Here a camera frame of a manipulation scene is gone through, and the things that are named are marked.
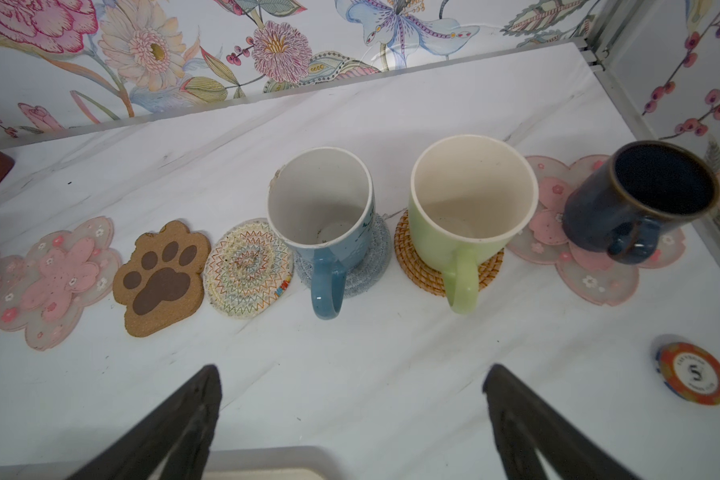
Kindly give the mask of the grey-blue woven round coaster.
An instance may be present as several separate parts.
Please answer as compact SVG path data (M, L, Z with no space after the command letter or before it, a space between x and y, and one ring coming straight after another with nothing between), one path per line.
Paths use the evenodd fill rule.
M359 295L383 275L391 258L392 240L382 217L370 210L362 219L355 207L330 207L326 210L304 205L281 207L270 211L272 225L293 244L322 245L337 238L359 239L368 247L361 258L353 254L345 292L346 297Z

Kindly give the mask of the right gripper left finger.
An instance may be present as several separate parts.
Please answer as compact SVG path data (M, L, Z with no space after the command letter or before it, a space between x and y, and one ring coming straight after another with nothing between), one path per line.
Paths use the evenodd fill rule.
M72 479L200 479L219 418L222 386L214 365L192 378Z

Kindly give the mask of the white multicolour zigzag coaster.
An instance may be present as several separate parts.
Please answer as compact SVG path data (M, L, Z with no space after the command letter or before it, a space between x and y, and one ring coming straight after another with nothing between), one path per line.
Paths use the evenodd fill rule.
M253 318L289 287L294 255L264 218L229 230L212 248L203 286L211 305L237 319Z

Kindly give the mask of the woven rattan round coaster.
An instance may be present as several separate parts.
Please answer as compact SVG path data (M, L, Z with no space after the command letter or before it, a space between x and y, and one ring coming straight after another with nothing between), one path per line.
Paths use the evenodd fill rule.
M404 211L397 222L393 243L397 262L405 275L422 290L436 296L446 297L442 274L426 265L414 248L407 211ZM496 279L503 260L504 250L500 250L496 255L479 265L479 291L487 288Z

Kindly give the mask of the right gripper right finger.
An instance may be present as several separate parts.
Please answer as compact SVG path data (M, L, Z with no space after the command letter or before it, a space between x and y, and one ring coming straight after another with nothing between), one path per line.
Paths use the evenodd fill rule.
M491 366L482 391L507 478L545 479L541 457L562 479L636 477L505 366Z

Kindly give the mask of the small dark navy mug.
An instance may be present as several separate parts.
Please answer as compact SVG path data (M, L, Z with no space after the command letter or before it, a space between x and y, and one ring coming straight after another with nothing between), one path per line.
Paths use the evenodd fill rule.
M692 152L662 141L629 143L568 197L563 231L576 246L635 265L660 237L717 204L715 173Z

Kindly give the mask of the light green mug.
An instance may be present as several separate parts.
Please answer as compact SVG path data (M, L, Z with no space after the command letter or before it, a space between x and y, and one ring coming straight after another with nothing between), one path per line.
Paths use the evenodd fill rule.
M410 177L410 236L421 260L442 275L454 312L474 311L480 265L530 222L538 202L530 163L502 141L457 135L421 154Z

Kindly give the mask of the blue mug white inside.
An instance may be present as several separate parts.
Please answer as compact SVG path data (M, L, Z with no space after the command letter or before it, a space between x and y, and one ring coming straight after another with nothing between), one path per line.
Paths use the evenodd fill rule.
M367 166L337 147L305 151L270 181L267 219L296 257L312 267L312 308L338 316L350 270L371 244L375 194Z

